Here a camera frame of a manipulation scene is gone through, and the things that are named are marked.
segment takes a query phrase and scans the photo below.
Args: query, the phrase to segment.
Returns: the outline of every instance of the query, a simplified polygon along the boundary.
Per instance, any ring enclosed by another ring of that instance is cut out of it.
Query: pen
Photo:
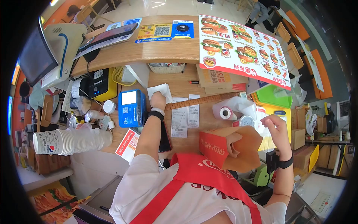
[[[184,69],[185,69],[186,66],[187,66],[187,64],[185,63],[184,68],[182,70],[182,74],[184,73]]]

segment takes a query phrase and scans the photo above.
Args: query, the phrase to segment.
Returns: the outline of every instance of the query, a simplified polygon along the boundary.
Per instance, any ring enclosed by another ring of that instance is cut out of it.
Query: wrist watch
[[[290,165],[292,165],[292,163],[293,163],[293,153],[289,160],[279,161],[278,165],[279,165],[279,168],[285,169],[285,168],[289,167]]]
[[[153,107],[150,111],[158,111],[159,113],[161,113],[163,116],[165,116],[165,113],[162,109],[157,108],[157,107]]]
[[[152,111],[150,111],[149,112],[149,114],[148,114],[148,117],[150,117],[150,116],[156,116],[157,118],[159,118],[160,119],[160,121],[163,121],[164,120],[164,116],[160,113],[160,112],[158,112],[158,111],[155,111],[155,110],[152,110]]]

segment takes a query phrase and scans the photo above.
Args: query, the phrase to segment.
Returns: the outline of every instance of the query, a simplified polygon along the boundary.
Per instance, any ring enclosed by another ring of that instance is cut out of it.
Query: yellow basket
[[[130,82],[122,82],[122,78],[123,78],[123,66],[117,66],[114,68],[113,74],[112,74],[112,80],[122,86],[131,86],[134,85],[136,81],[134,81],[133,83]]]

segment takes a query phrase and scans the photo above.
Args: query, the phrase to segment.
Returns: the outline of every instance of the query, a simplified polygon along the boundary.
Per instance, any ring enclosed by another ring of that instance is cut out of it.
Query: smartphone
[[[171,144],[168,132],[166,130],[165,122],[161,123],[161,135],[160,135],[160,144],[159,144],[159,153],[167,152],[171,150]]]
[[[97,36],[93,37],[92,39],[89,39],[86,43],[82,44],[79,47],[79,50],[84,51],[87,48],[89,48],[93,45],[102,43],[104,41],[129,35],[134,32],[134,30],[137,28],[137,26],[138,26],[138,23],[131,23],[131,24],[128,24],[128,25],[125,25],[122,27],[117,27],[117,28],[105,31],[103,33],[100,33]]]

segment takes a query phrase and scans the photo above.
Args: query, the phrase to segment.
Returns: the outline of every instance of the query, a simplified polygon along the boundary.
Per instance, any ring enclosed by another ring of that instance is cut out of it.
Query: wicker basket
[[[150,66],[148,64],[148,66],[150,67],[150,69],[152,70],[152,72],[157,73],[157,74],[169,74],[169,73],[179,73],[183,70],[185,63],[179,66],[170,66],[170,67],[153,67]]]

